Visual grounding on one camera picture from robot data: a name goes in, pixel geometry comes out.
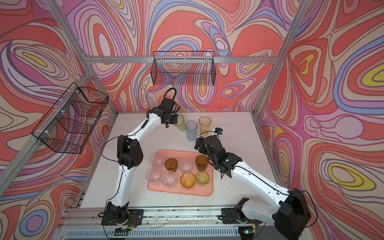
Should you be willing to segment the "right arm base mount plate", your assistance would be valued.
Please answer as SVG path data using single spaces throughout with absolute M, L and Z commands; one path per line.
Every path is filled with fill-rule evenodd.
M 222 208 L 218 219 L 224 224 L 246 224 L 249 219 L 239 209 Z

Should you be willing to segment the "olive brown short cup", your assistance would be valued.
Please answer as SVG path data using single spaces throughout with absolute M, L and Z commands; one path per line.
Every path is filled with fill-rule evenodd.
M 198 171 L 205 171 L 209 165 L 208 157 L 205 155 L 197 156 L 195 162 Z

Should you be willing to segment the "amber cup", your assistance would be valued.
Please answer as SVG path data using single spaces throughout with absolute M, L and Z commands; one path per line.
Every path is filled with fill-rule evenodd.
M 183 173 L 180 182 L 184 188 L 191 189 L 196 184 L 196 176 L 191 172 Z

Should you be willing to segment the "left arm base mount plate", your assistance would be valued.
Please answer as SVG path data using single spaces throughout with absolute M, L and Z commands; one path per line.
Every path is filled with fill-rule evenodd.
M 101 225 L 137 227 L 142 224 L 143 214 L 143 209 L 107 210 L 104 213 Z

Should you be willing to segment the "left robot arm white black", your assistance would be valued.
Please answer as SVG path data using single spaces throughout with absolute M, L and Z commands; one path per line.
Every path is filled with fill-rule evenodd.
M 113 196 L 106 201 L 102 225 L 123 225 L 129 217 L 129 190 L 136 168 L 144 159 L 140 143 L 160 125 L 168 128 L 178 123 L 180 107 L 175 98 L 176 88 L 170 88 L 164 94 L 163 100 L 157 107 L 148 110 L 143 122 L 127 135 L 117 137 L 117 159 L 120 166 L 118 180 Z

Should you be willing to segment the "tall yellow-green cup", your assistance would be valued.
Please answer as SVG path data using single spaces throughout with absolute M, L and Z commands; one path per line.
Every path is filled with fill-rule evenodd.
M 181 132 L 186 131 L 185 127 L 185 118 L 183 115 L 179 114 L 177 119 L 177 124 L 175 125 Z

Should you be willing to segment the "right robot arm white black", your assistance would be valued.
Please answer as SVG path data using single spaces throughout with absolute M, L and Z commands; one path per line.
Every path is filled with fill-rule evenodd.
M 216 135 L 197 138 L 195 149 L 208 157 L 215 170 L 244 184 L 266 201 L 245 201 L 241 212 L 247 219 L 274 225 L 288 240 L 299 239 L 311 219 L 304 192 L 291 191 L 257 173 L 239 156 L 227 152 Z

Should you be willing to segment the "green short cup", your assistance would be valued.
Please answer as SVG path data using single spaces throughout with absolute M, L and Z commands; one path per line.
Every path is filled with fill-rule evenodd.
M 210 175 L 205 171 L 200 171 L 196 175 L 196 180 L 200 186 L 205 186 L 210 182 Z

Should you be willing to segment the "clear short glass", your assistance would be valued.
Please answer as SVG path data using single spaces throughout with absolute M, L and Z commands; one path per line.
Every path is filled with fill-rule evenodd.
M 164 172 L 162 177 L 161 177 L 161 182 L 165 187 L 167 187 L 169 189 L 174 188 L 176 186 L 176 183 L 177 183 L 176 173 L 173 171 Z
M 180 164 L 179 169 L 184 173 L 188 173 L 193 170 L 193 167 L 194 165 L 191 161 L 184 161 Z
M 164 168 L 165 166 L 164 156 L 161 154 L 153 154 L 150 157 L 150 164 L 156 168 L 160 168 L 160 169 Z
M 162 170 L 158 167 L 152 167 L 146 173 L 147 181 L 153 185 L 159 185 L 161 183 Z

